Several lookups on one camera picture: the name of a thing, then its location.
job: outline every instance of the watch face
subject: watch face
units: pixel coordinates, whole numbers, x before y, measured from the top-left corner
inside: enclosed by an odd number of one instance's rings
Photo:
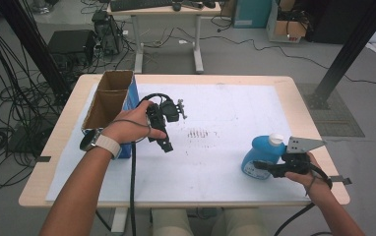
[[[81,140],[80,149],[81,150],[90,150],[92,146],[92,141],[96,135],[96,129],[90,130],[84,135],[84,138]]]

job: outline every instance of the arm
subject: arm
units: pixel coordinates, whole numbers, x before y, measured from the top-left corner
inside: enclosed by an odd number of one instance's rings
[[[308,152],[311,162],[320,167],[314,155]],[[320,209],[332,230],[333,235],[364,235],[359,226],[336,200],[328,185],[320,179],[316,179],[311,185],[313,176],[311,173],[300,175],[292,172],[285,173],[285,177],[304,186],[311,201]]]
[[[143,101],[135,110],[122,111],[116,119],[128,119],[147,125],[146,109],[150,104],[149,101]],[[144,137],[148,131],[147,127],[130,122],[115,122],[106,127],[102,134],[124,144]],[[149,136],[163,139],[166,134],[151,129]],[[111,153],[102,147],[94,147],[84,155],[59,193],[40,235],[90,234],[99,191],[110,159]]]

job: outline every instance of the table leg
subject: table leg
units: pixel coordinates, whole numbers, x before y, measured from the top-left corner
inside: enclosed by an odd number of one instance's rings
[[[193,42],[195,69],[197,71],[197,74],[204,73],[203,59],[201,58],[201,51],[200,51],[200,31],[201,31],[201,16],[197,15],[195,19],[195,40]]]
[[[111,233],[114,236],[119,236],[124,234],[124,229],[126,227],[127,220],[127,208],[118,207],[115,209],[114,219],[112,220]]]
[[[132,16],[133,31],[136,40],[136,60],[135,60],[135,73],[142,74],[143,66],[143,43],[140,41],[139,35],[139,21],[137,16]]]

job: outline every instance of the smartwatch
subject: smartwatch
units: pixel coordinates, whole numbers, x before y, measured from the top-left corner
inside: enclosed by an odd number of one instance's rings
[[[84,138],[81,140],[80,149],[89,151],[92,148],[100,147],[111,152],[114,158],[121,152],[121,146],[113,139],[101,134],[102,128],[93,129],[88,131]]]

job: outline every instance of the gray floor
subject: gray floor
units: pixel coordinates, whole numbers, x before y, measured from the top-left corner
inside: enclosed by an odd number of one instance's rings
[[[48,41],[55,30],[91,29],[92,26],[39,25],[43,37]],[[269,43],[264,29],[228,29],[217,32],[219,27],[210,20],[204,19],[202,37],[224,36],[234,41],[253,39],[256,48],[281,46],[290,56],[301,56],[317,61],[329,67],[340,51],[339,45],[310,43],[305,40],[299,44]],[[164,28],[151,29],[143,36],[143,41],[160,40]],[[21,53],[16,37],[0,18],[0,33],[16,53]],[[175,37],[191,40],[185,33],[175,29]],[[144,65],[144,73],[148,74],[195,74],[190,44],[179,44],[179,38],[170,38],[162,48],[148,48],[148,56]],[[290,76],[297,83],[319,83],[326,69],[307,60],[288,58],[278,48],[256,50],[251,41],[235,44],[221,38],[201,40],[205,75],[268,75]],[[131,69],[134,55],[127,57],[119,68]],[[376,53],[364,49],[346,73],[353,80],[376,82]],[[352,185],[347,188],[351,202],[345,208],[359,223],[367,235],[376,235],[376,85],[368,83],[352,83],[343,79],[337,86],[348,109],[362,129],[365,138],[323,137],[327,149],[332,156],[339,172],[350,177]],[[8,106],[0,112],[6,117]],[[14,161],[4,166],[0,172],[1,181],[18,171]],[[47,209],[26,208],[19,206],[18,198],[26,181],[0,191],[0,235],[36,235]],[[299,207],[266,207],[262,208],[270,234]],[[102,209],[102,215],[111,222],[112,210]],[[138,235],[149,235],[149,211],[138,209]],[[191,226],[195,235],[209,235],[214,218],[203,220],[191,218]],[[131,235],[130,227],[125,235]],[[311,235],[327,231],[320,211],[311,209],[305,215],[294,220],[282,235]],[[92,235],[110,235],[96,218]]]

